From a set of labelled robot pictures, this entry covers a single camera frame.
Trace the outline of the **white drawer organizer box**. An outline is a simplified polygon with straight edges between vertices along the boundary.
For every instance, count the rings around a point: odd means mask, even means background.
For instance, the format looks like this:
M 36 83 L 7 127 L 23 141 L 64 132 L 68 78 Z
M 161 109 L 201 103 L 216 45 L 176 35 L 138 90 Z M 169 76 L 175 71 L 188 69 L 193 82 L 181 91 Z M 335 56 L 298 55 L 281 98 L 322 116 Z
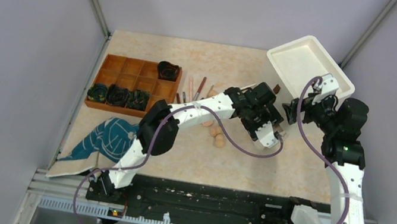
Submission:
M 304 36 L 267 51 L 256 82 L 265 82 L 271 89 L 280 87 L 274 106 L 284 118 L 280 124 L 282 131 L 291 128 L 282 104 L 298 98 L 312 78 L 326 74 L 336 79 L 340 102 L 353 95 L 355 86 L 316 37 Z

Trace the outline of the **white pull-out drawer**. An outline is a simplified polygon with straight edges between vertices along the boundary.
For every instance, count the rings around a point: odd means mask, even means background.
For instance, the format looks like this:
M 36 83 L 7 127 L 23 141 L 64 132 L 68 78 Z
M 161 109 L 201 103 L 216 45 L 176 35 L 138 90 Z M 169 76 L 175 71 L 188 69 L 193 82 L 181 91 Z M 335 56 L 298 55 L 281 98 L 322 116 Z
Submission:
M 248 91 L 254 90 L 254 88 L 256 88 L 256 87 L 257 87 L 257 83 L 253 83 L 251 85 L 248 85 L 248 86 L 240 88 L 240 91 L 243 92 L 243 93 L 246 93 Z

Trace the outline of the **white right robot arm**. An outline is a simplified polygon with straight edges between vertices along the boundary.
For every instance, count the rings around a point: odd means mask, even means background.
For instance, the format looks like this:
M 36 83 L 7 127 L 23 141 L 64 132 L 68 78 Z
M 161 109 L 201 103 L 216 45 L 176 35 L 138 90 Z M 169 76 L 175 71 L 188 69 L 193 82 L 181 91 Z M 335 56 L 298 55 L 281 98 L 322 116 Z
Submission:
M 368 106 L 354 98 L 342 104 L 334 94 L 301 92 L 283 106 L 290 123 L 297 123 L 306 145 L 324 162 L 330 186 L 330 224 L 365 224 L 363 176 L 366 167 L 358 141 L 367 122 Z M 283 209 L 280 224 L 322 224 L 317 210 L 305 204 Z

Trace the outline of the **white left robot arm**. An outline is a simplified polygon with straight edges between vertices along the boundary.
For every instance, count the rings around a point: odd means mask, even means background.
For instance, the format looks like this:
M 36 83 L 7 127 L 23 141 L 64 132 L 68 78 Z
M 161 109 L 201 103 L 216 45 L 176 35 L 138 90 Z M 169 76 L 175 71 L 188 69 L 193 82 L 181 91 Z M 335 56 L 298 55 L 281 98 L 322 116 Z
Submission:
M 108 202 L 119 201 L 124 187 L 131 184 L 138 170 L 150 156 L 168 152 L 178 131 L 204 122 L 239 119 L 252 141 L 264 148 L 283 148 L 281 135 L 275 125 L 282 116 L 274 106 L 276 94 L 266 84 L 253 87 L 230 87 L 212 97 L 182 104 L 155 103 L 140 121 L 137 135 L 128 150 L 111 168 L 101 170 L 97 182 Z

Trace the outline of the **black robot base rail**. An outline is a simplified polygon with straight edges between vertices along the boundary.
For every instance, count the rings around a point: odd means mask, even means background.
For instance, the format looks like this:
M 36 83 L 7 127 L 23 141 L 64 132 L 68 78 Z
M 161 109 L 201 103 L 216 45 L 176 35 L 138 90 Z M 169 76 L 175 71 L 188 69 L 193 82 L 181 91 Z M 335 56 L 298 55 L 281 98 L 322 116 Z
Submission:
M 288 224 L 289 205 L 298 201 L 140 174 L 113 191 L 92 181 L 85 197 L 119 204 L 127 217 L 161 220 L 167 213 L 172 224 Z

